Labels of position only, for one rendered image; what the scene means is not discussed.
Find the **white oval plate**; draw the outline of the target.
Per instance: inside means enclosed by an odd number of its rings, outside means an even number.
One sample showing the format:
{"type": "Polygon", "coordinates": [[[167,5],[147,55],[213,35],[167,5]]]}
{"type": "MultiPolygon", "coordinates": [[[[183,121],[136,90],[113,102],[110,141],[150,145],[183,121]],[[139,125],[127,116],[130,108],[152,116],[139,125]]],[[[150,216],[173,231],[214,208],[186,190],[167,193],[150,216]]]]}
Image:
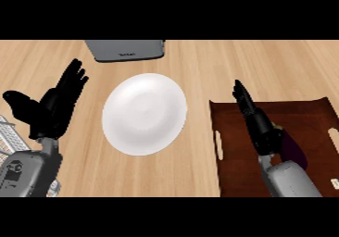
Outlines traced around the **white oval plate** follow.
{"type": "Polygon", "coordinates": [[[152,155],[176,141],[186,116],[186,96],[176,81],[158,73],[139,74],[105,101],[105,138],[127,155],[152,155]]]}

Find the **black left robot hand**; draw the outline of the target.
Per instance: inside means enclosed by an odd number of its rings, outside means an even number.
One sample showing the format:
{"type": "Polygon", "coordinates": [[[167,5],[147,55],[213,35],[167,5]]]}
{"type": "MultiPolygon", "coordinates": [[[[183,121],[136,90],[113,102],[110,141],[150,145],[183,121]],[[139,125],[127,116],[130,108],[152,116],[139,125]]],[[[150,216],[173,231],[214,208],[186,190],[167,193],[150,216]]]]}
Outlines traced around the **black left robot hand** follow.
{"type": "Polygon", "coordinates": [[[48,90],[40,101],[20,91],[5,91],[4,99],[9,103],[12,115],[30,125],[32,140],[60,139],[65,135],[88,81],[83,62],[74,58],[57,86],[48,90]]]}

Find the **purple eggplant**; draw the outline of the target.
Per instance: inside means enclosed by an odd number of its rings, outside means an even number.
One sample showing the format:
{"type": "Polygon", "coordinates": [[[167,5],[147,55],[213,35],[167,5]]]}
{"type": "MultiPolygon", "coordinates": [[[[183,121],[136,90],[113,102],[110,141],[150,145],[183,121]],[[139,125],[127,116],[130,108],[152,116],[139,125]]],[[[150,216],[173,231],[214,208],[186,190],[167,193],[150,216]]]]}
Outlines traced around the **purple eggplant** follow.
{"type": "Polygon", "coordinates": [[[309,160],[306,153],[296,141],[296,139],[291,137],[288,131],[281,125],[273,125],[273,127],[282,131],[282,145],[281,145],[281,159],[284,162],[293,161],[298,164],[301,168],[309,167],[309,160]]]}

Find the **dark brown wooden tray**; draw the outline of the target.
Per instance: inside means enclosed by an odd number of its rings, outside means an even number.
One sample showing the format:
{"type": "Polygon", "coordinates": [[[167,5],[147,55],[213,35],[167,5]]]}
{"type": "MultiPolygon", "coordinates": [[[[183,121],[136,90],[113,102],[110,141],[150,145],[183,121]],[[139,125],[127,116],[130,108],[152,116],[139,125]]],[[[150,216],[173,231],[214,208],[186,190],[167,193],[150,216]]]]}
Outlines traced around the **dark brown wooden tray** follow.
{"type": "Polygon", "coordinates": [[[339,197],[339,118],[329,98],[210,103],[223,197],[339,197]]]}

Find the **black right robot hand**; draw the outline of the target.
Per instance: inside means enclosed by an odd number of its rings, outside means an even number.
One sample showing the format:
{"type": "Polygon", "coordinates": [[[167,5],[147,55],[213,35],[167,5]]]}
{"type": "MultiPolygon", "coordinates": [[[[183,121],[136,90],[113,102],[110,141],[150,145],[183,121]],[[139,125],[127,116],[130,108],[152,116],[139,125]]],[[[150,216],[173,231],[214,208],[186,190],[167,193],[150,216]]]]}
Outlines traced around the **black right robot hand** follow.
{"type": "Polygon", "coordinates": [[[265,110],[256,106],[254,99],[241,80],[237,80],[234,97],[245,119],[257,153],[262,156],[278,154],[282,145],[282,131],[273,127],[273,122],[265,110]]]}

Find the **grey appliance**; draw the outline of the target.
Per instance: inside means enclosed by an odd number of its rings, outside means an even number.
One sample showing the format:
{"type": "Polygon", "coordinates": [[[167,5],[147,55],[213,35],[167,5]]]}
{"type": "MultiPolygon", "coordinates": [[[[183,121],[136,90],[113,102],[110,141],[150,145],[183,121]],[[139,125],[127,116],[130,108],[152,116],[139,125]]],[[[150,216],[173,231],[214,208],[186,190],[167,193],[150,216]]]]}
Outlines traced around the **grey appliance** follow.
{"type": "Polygon", "coordinates": [[[86,40],[98,62],[124,62],[164,57],[164,40],[86,40]]]}

